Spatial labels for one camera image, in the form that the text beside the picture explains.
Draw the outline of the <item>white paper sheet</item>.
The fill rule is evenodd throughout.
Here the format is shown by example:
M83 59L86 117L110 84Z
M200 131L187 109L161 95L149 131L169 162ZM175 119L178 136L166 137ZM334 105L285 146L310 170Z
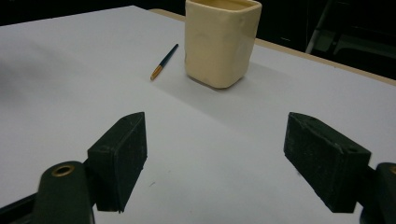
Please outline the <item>white paper sheet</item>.
M181 21L138 7L0 27L0 207L141 111L145 167L125 211L97 224L358 224L285 158L287 116L322 120L372 164L396 162L396 87L257 46L247 74L214 90L187 77L183 46Z

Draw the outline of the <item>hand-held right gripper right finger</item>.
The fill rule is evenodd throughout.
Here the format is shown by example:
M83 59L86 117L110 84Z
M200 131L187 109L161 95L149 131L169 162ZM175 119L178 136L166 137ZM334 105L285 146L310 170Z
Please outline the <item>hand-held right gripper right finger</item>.
M284 154L334 213L351 213L371 152L319 119L291 112Z

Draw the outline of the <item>cream square cup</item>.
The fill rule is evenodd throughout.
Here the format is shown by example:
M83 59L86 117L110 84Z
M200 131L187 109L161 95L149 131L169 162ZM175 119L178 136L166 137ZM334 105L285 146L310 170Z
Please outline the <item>cream square cup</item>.
M243 77L261 13L262 4L255 0L186 0L187 75L216 89Z

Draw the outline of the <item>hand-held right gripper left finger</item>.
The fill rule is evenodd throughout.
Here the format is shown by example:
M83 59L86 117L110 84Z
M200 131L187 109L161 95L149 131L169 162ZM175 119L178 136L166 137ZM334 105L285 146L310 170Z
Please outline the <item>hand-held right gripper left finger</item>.
M147 157L144 112L119 119L88 149L92 196L99 211L124 211Z

